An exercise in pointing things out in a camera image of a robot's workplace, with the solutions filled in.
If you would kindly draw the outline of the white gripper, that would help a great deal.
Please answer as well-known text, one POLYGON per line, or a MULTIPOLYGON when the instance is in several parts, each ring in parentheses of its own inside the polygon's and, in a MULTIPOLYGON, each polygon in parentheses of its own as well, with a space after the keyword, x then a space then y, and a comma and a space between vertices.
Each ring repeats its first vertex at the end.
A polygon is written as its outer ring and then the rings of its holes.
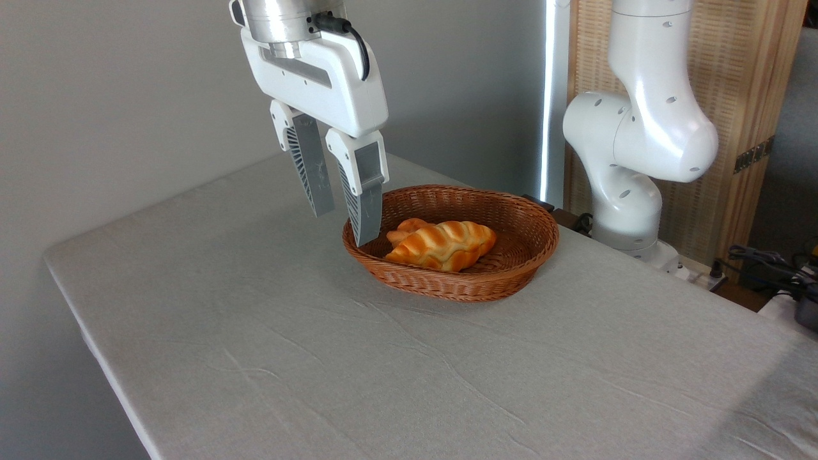
POLYGON ((376 239, 382 185, 389 181, 385 143, 377 131, 389 112, 376 60, 362 80, 359 45, 353 38, 325 34, 301 41, 295 59, 275 57, 246 28, 242 43, 258 87, 274 99, 270 114, 275 134, 294 162, 314 215, 335 209, 316 118, 331 127, 325 140, 339 167, 355 244, 376 239))

